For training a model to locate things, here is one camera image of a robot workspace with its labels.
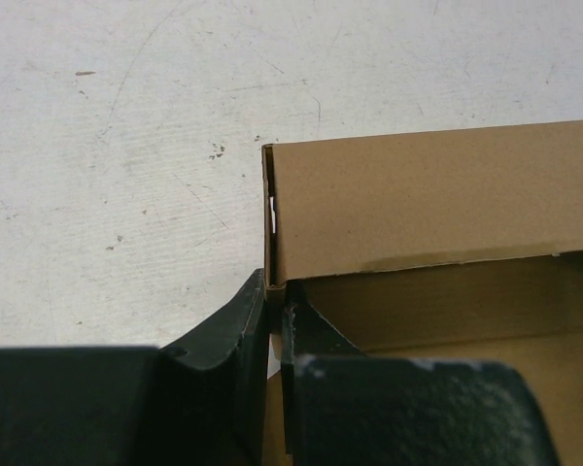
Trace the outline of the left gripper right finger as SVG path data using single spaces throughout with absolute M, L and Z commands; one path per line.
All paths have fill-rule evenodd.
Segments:
M 282 311 L 286 451 L 295 465 L 556 465 L 525 380 L 492 360 L 373 357 L 292 283 Z

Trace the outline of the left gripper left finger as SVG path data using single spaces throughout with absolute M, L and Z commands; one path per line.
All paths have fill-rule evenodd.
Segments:
M 267 358 L 261 270 L 162 348 L 0 349 L 0 465 L 258 465 Z

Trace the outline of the brown cardboard paper box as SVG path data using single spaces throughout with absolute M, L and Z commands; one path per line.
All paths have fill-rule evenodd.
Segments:
M 583 120 L 262 149 L 266 299 L 375 356 L 496 359 L 583 465 Z

